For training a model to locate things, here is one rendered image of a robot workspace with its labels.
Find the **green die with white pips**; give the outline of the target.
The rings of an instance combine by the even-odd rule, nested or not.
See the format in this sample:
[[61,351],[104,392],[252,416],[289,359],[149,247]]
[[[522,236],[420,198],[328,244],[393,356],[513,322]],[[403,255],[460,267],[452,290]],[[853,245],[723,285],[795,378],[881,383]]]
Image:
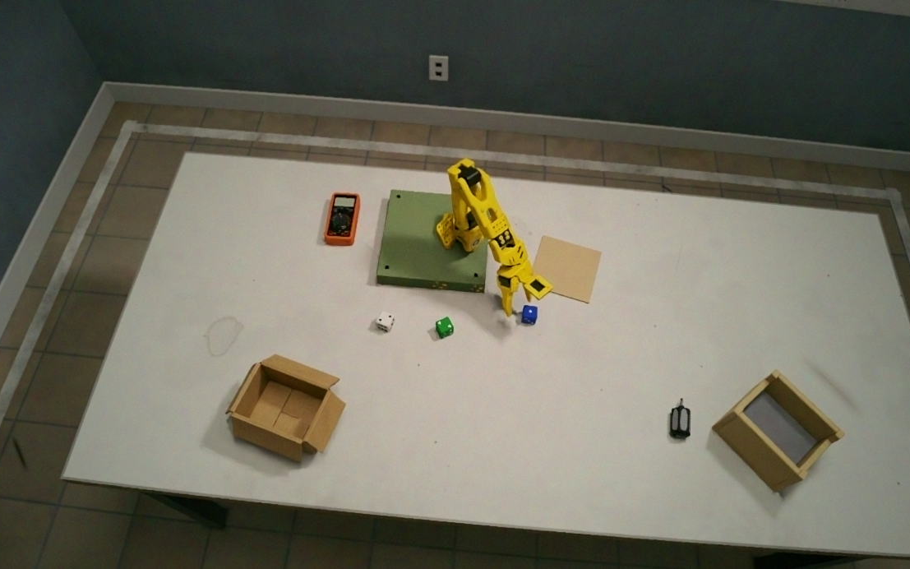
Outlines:
[[436,321],[436,330],[440,334],[440,338],[446,338],[448,335],[454,334],[453,323],[451,323],[449,317]]

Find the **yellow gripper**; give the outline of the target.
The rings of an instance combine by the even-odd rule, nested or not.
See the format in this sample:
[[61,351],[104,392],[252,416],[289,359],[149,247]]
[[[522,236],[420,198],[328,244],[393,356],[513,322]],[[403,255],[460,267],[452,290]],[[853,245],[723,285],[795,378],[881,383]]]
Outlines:
[[496,281],[498,288],[500,288],[502,292],[502,305],[507,317],[511,317],[513,293],[517,292],[519,283],[522,283],[522,288],[524,288],[528,303],[531,303],[531,295],[539,301],[544,295],[554,289],[554,287],[541,276],[533,276],[534,271],[533,268],[531,268],[529,259],[524,260],[524,263],[522,264],[516,264],[514,266],[502,264],[500,269],[496,271],[496,274],[498,274],[498,276],[496,276]]

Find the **blue die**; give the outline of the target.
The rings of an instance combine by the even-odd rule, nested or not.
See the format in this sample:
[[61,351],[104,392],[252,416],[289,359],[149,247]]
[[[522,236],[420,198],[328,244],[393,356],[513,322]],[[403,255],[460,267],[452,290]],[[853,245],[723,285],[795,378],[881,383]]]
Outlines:
[[529,306],[524,305],[522,308],[522,323],[528,323],[528,325],[535,325],[538,316],[538,306]]

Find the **orange digital multimeter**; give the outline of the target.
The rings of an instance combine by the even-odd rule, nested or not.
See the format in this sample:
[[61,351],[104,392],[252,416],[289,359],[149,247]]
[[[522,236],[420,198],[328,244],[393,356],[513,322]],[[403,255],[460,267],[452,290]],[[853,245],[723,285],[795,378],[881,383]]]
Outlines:
[[326,243],[352,246],[361,210],[361,196],[357,193],[332,194],[326,221]]

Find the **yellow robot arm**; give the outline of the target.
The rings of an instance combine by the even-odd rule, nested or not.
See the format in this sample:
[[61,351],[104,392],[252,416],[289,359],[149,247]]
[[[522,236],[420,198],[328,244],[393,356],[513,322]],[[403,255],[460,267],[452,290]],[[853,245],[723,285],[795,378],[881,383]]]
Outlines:
[[[511,229],[506,213],[502,212],[489,176],[482,169],[475,168],[475,162],[468,159],[449,168],[447,176],[451,185],[453,215],[443,213],[443,220],[437,225],[437,235],[443,248],[449,250],[456,238],[462,242],[466,252],[475,252],[486,238],[491,239],[488,244],[496,263],[506,266],[524,263],[529,257],[528,251]],[[492,217],[488,218],[487,210]]]

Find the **tan flat mat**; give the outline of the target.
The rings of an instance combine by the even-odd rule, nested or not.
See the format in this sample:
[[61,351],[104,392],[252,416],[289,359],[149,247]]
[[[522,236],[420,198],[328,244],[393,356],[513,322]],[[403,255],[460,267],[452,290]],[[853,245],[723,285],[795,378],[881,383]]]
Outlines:
[[543,235],[533,276],[541,276],[551,293],[589,303],[603,252]]

